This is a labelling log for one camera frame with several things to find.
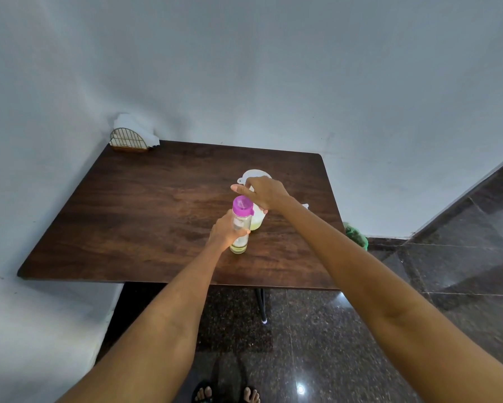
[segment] green plastic bag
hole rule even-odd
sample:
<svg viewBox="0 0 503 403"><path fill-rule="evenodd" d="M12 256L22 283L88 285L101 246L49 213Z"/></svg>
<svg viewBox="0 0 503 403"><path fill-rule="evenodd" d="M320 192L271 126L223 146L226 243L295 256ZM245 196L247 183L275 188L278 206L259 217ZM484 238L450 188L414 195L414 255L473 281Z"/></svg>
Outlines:
<svg viewBox="0 0 503 403"><path fill-rule="evenodd" d="M343 226L345 227L345 233L347 237L358 246L363 247L365 251L367 251L367 247L369 246L369 241L362 233L356 229L354 226L350 226L348 222L343 222Z"/></svg>

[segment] hand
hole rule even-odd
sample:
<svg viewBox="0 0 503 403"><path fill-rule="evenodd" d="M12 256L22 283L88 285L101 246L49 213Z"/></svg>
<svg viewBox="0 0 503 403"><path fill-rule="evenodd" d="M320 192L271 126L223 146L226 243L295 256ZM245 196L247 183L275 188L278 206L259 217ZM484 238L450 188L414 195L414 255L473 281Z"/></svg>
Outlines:
<svg viewBox="0 0 503 403"><path fill-rule="evenodd" d="M255 192L249 189L252 185ZM266 176L250 177L246 180L245 186L235 184L231 185L231 189L240 195L247 196L265 210L279 209L283 200L290 197L281 182Z"/></svg>
<svg viewBox="0 0 503 403"><path fill-rule="evenodd" d="M233 228L233 211L228 210L212 227L207 244L215 243L221 246L222 250L225 250L239 237L246 236L249 233L250 231L247 229L235 230Z"/></svg>

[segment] foot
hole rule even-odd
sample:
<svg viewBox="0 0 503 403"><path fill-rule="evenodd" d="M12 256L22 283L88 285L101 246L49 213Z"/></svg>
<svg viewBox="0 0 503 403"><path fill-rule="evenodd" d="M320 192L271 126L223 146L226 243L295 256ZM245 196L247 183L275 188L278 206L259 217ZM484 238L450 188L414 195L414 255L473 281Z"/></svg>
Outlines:
<svg viewBox="0 0 503 403"><path fill-rule="evenodd" d="M243 398L246 403L261 403L261 400L259 399L259 393L255 389L253 389L252 393L249 387L246 387L244 389Z"/></svg>
<svg viewBox="0 0 503 403"><path fill-rule="evenodd" d="M210 388L210 386L205 387L205 390L203 390L203 388L201 387L201 389L199 389L199 391L197 392L194 400L198 403L212 402L211 397L212 389Z"/></svg>

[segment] flip-flop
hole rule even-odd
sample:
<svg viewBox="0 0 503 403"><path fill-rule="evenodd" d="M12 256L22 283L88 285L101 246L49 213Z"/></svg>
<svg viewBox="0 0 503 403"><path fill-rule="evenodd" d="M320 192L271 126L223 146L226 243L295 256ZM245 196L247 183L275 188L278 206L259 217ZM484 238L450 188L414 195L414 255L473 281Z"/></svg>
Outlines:
<svg viewBox="0 0 503 403"><path fill-rule="evenodd" d="M212 396L210 397L205 397L204 399L201 400L196 400L195 397L197 396L197 393L199 393L199 389L203 389L203 392L207 387L210 387L210 390L212 390ZM203 380L199 382L197 386L195 386L195 389L192 394L192 403L213 403L214 402L214 388L212 387L212 384L208 380Z"/></svg>
<svg viewBox="0 0 503 403"><path fill-rule="evenodd" d="M257 388L256 388L255 386L249 386L249 385L248 385L248 386L244 386L244 387L242 388L242 390L240 391L240 400L239 400L239 402L240 402L240 403L248 403L246 400L244 400L244 390L246 389L246 387L249 387L249 388L250 388L250 392L251 392L251 393L250 393L250 399L251 399L251 395L253 394L253 391L254 391L254 390L257 390Z"/></svg>

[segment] toe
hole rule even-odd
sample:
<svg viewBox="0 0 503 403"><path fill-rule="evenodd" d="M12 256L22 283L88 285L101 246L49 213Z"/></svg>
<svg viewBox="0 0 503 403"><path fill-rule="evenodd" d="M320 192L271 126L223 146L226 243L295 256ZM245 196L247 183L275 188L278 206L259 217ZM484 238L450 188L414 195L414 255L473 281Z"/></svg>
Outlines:
<svg viewBox="0 0 503 403"><path fill-rule="evenodd" d="M245 401L245 402L250 402L250 401L251 401L251 400L250 400L250 394L251 394L251 390L250 390L250 388L249 388L249 387L246 387L246 388L244 389L244 401Z"/></svg>

